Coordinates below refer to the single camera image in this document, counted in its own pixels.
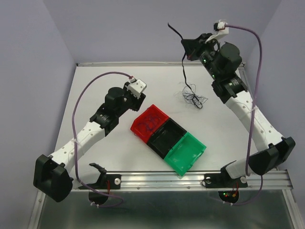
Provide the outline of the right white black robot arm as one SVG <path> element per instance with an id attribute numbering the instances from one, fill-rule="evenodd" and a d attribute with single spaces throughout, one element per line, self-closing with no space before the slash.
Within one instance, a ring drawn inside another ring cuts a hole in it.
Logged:
<path id="1" fill-rule="evenodd" d="M 236 74 L 242 62 L 239 49 L 228 42 L 220 45 L 210 33 L 201 34 L 196 39 L 181 39 L 181 44 L 187 60 L 199 60 L 211 75 L 213 91 L 237 116 L 257 149 L 252 155 L 247 153 L 245 159 L 223 166 L 219 174 L 210 177 L 211 184 L 219 182 L 230 186 L 240 177 L 250 174 L 263 176 L 285 162 L 295 147 L 295 141 L 274 129 L 253 104 L 247 86 Z"/>

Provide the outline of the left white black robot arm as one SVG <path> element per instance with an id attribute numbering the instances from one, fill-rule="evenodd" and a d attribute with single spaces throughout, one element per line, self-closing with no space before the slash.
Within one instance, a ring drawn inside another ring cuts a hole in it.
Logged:
<path id="1" fill-rule="evenodd" d="M 104 103 L 78 133 L 73 129 L 73 139 L 51 153 L 36 159 L 33 185 L 56 202 L 63 201 L 71 192 L 72 168 L 96 143 L 105 138 L 119 123 L 128 110 L 138 111 L 146 98 L 147 88 L 142 80 L 126 82 L 122 88 L 108 90 Z"/>

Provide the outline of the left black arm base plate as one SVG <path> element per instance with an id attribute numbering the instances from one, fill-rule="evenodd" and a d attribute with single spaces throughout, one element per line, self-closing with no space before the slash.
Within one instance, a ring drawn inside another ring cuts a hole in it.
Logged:
<path id="1" fill-rule="evenodd" d="M 91 169 L 81 174 L 81 180 L 94 189 L 121 189 L 122 176 L 118 173 L 108 173 L 107 170 L 96 164 L 89 163 Z"/>

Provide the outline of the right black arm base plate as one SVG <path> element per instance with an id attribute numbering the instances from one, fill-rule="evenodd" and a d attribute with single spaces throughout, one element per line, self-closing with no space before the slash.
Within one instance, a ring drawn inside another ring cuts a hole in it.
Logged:
<path id="1" fill-rule="evenodd" d="M 206 173 L 201 185 L 206 188 L 246 188 L 247 180 L 242 182 L 241 176 L 231 178 L 226 171 L 226 166 L 222 167 L 219 173 Z"/>

